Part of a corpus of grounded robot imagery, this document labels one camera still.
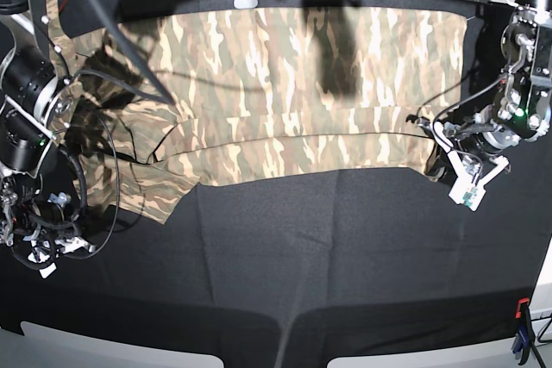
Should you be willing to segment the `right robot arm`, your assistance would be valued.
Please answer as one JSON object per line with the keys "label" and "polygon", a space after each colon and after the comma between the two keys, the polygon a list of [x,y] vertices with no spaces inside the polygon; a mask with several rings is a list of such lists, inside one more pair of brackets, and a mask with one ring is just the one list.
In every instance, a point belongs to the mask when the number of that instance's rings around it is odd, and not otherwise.
{"label": "right robot arm", "polygon": [[1,0],[1,244],[43,278],[82,235],[85,174],[63,140],[79,90],[63,57],[59,0]]}

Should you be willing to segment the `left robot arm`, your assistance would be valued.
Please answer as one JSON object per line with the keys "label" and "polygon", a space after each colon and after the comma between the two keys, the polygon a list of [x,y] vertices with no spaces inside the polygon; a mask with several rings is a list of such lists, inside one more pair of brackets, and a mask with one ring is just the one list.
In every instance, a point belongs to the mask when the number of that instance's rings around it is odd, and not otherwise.
{"label": "left robot arm", "polygon": [[551,128],[551,0],[506,0],[513,8],[500,38],[505,65],[482,90],[415,123],[437,144],[448,193],[476,210],[486,185],[510,168],[503,152],[534,142]]}

